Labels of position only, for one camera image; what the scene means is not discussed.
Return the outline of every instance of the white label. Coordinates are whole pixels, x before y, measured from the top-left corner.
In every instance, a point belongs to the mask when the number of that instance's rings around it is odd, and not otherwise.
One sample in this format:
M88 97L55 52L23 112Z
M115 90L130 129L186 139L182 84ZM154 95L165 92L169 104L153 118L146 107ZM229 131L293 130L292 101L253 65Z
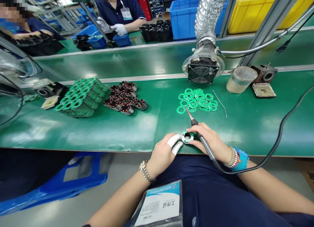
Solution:
M134 226L179 216L180 182L147 191L142 209Z
M121 9L121 14L122 14L123 19L124 19L125 21L126 21L126 20L132 20L132 19L133 19L129 8L122 8L122 9Z

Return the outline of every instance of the fan grille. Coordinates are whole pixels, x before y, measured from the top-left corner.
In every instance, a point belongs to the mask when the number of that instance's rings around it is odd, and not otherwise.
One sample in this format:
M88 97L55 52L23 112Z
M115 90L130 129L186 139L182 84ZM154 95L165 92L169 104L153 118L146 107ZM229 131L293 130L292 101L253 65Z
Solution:
M188 77L189 81L197 83L212 83L215 75L218 71L217 66L200 66L200 65L188 65Z

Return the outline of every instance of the stack of circuit boards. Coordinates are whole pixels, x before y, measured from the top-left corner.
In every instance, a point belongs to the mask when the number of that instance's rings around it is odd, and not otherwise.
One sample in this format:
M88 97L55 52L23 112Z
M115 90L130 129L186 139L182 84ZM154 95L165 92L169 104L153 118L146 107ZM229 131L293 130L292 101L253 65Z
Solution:
M212 94L204 94L202 89L192 90L187 88L184 93L179 94L180 106L177 108L177 113L185 113L185 107L188 107L190 112L195 112L197 109L201 111L217 111L218 102Z
M71 117L91 117L103 101L106 91L107 88L95 77L77 80L55 107L55 111Z

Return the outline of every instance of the soldering iron tip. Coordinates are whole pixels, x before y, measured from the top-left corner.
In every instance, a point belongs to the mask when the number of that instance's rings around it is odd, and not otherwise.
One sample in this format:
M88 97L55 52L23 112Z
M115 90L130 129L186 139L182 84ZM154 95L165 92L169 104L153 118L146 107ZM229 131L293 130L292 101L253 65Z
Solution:
M185 109L186 109L187 113L189 114L190 118L192 119L192 115L191 115L189 109L187 107L185 107Z

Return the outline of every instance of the hand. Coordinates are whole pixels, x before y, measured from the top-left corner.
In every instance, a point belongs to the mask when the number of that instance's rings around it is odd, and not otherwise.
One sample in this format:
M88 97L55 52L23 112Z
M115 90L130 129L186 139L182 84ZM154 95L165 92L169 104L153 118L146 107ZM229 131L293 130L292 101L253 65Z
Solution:
M98 17L96 22L105 34L111 32L109 25L106 23L104 19Z
M119 36L126 35L128 33L123 24L115 24L114 26L110 26L110 28L114 29Z
M199 123L199 125L194 125L189 129L186 129L187 132L199 132L204 139L208 142L208 145L211 147L217 160L228 164L232 158L231 149L225 145L225 143L218 136L216 131L213 131L205 123ZM203 153L207 154L203 144L200 141L190 141L189 144L194 145L200 149Z
M163 173L173 162L179 148L183 145L183 142L180 141L174 146L180 137L180 134L169 133L156 144L146 165L147 172L153 179Z
M12 36L12 38L15 39L15 40L21 40L21 39L25 39L27 37L28 36L24 35L24 34L15 34L15 35Z

